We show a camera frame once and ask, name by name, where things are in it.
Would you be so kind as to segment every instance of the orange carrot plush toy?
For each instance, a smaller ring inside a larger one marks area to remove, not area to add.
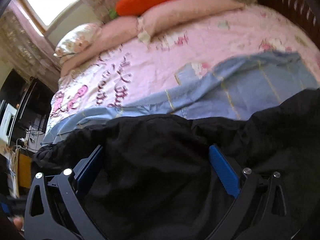
[[[116,4],[119,16],[140,16],[151,7],[169,0],[120,0]]]

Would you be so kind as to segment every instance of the wall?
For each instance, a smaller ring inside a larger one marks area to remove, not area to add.
[[[11,70],[12,67],[8,67],[3,61],[0,60],[0,89]]]
[[[55,48],[69,31],[81,24],[90,22],[99,22],[99,20],[88,5],[79,1],[74,6],[63,11],[44,36]]]

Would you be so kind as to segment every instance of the pink pillow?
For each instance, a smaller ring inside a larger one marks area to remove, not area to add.
[[[243,8],[233,0],[171,0],[150,8],[139,19],[139,39],[149,42],[157,33],[179,23],[227,10]]]
[[[138,35],[137,17],[121,16],[102,27],[101,35],[92,46],[105,51],[119,46]]]
[[[100,52],[113,49],[121,43],[133,39],[137,35],[136,16],[122,16],[108,22],[102,27],[100,36],[91,46],[76,54],[63,64],[60,75],[62,77],[67,75],[70,70],[79,67],[82,63],[99,55]]]

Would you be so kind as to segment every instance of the light blue blanket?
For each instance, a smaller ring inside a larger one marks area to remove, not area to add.
[[[42,145],[62,141],[74,129],[105,124],[120,116],[171,113],[187,119],[247,120],[254,112],[278,106],[305,88],[316,89],[318,84],[298,53],[268,51],[232,57],[202,79],[189,75],[181,86],[126,106],[93,107],[71,115],[49,131]]]

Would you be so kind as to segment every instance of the silver screw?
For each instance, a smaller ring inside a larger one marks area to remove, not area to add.
[[[280,178],[281,174],[280,174],[280,172],[275,171],[275,172],[273,173],[273,176],[276,177],[276,178]]]
[[[42,177],[42,173],[41,172],[38,172],[37,174],[36,174],[36,179],[40,179]]]
[[[250,168],[244,168],[243,169],[243,173],[244,174],[248,174],[249,175],[249,174],[251,174],[251,172],[252,172],[252,170]]]
[[[67,168],[63,171],[63,174],[66,176],[70,175],[71,173],[72,173],[72,169],[70,169],[70,168]]]

